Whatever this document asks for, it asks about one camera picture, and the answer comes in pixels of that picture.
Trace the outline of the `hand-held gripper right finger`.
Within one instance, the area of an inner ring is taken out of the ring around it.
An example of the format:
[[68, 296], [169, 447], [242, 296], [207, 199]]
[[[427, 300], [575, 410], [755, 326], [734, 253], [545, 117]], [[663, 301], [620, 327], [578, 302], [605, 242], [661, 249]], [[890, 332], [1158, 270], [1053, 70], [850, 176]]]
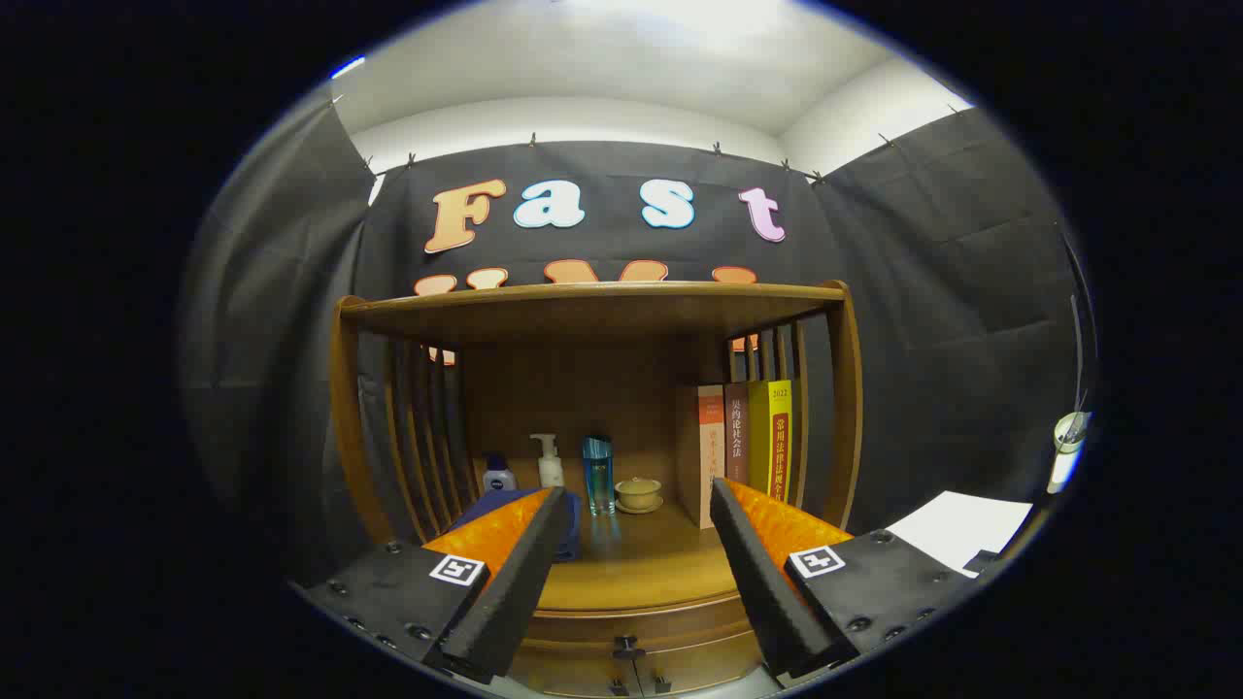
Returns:
[[888, 529], [853, 536], [742, 483], [715, 479], [710, 515], [776, 674], [805, 677], [873, 653], [972, 585]]

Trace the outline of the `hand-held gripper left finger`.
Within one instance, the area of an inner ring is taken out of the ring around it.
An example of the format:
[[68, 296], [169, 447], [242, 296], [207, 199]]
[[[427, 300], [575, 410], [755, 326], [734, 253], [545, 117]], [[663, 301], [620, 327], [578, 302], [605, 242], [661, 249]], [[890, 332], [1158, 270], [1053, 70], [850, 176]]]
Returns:
[[515, 663], [571, 520], [564, 488], [541, 488], [430, 544], [378, 545], [301, 595], [387, 654], [487, 684]]

